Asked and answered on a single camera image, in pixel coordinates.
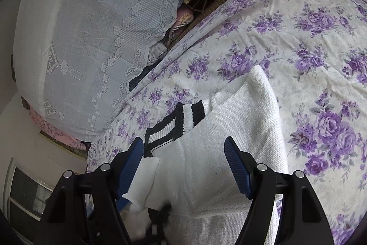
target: metal bolt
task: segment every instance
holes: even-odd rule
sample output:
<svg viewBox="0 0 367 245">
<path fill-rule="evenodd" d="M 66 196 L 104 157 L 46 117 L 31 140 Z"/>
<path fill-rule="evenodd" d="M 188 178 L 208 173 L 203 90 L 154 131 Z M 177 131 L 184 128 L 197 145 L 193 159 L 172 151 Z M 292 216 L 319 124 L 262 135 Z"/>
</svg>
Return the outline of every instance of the metal bolt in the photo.
<svg viewBox="0 0 367 245">
<path fill-rule="evenodd" d="M 297 170 L 294 174 L 296 175 L 296 177 L 300 179 L 302 179 L 305 176 L 305 174 L 300 170 Z"/>
<path fill-rule="evenodd" d="M 73 175 L 73 172 L 71 170 L 67 170 L 63 174 L 64 178 L 70 178 L 72 175 Z"/>
<path fill-rule="evenodd" d="M 265 164 L 260 163 L 257 165 L 257 169 L 260 170 L 261 172 L 264 172 L 267 170 L 267 166 Z"/>
<path fill-rule="evenodd" d="M 102 164 L 101 166 L 100 166 L 100 169 L 101 169 L 101 171 L 103 171 L 103 172 L 106 172 L 107 170 L 109 170 L 111 168 L 111 165 L 109 164 L 109 163 L 105 163 L 105 164 Z"/>
</svg>

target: bed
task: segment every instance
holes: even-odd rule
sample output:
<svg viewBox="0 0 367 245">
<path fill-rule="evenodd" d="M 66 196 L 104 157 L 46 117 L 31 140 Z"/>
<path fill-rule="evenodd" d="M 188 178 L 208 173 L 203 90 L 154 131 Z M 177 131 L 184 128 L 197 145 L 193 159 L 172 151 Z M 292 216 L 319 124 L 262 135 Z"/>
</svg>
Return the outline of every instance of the bed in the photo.
<svg viewBox="0 0 367 245">
<path fill-rule="evenodd" d="M 144 139 L 177 103 L 209 98 L 260 65 L 278 99 L 289 171 L 307 174 L 335 244 L 345 244 L 366 222 L 366 28 L 367 0 L 227 0 L 127 94 L 87 170 Z"/>
</svg>

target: mattress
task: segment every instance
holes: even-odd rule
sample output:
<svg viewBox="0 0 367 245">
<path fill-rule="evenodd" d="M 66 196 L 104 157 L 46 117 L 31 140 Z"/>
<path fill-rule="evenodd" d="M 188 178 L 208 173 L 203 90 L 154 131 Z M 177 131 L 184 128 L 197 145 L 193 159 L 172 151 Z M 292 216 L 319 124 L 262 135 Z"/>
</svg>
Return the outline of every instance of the mattress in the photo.
<svg viewBox="0 0 367 245">
<path fill-rule="evenodd" d="M 92 144 L 88 171 L 144 139 L 177 103 L 209 98 L 260 65 L 278 99 L 289 171 L 305 172 L 344 244 L 367 210 L 366 24 L 367 0 L 228 0 L 127 95 Z"/>
</svg>

